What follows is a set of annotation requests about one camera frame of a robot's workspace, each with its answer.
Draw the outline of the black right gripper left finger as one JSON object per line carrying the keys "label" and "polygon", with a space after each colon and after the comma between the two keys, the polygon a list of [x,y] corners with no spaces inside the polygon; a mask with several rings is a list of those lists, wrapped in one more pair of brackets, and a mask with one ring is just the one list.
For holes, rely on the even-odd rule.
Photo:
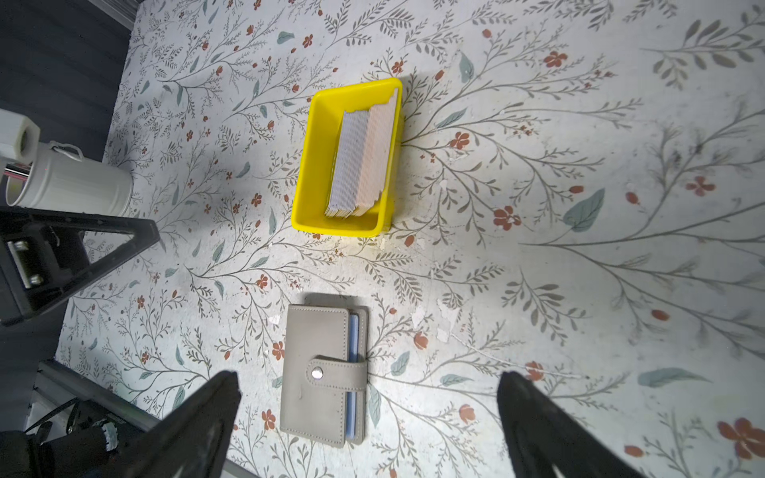
{"label": "black right gripper left finger", "polygon": [[219,477],[241,400],[238,374],[219,372],[104,467],[106,477]]}

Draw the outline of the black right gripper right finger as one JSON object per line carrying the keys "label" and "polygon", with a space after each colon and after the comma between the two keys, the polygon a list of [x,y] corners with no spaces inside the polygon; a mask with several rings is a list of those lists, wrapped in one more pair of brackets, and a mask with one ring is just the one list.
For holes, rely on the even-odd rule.
{"label": "black right gripper right finger", "polygon": [[517,477],[639,477],[518,372],[504,372],[497,405]]}

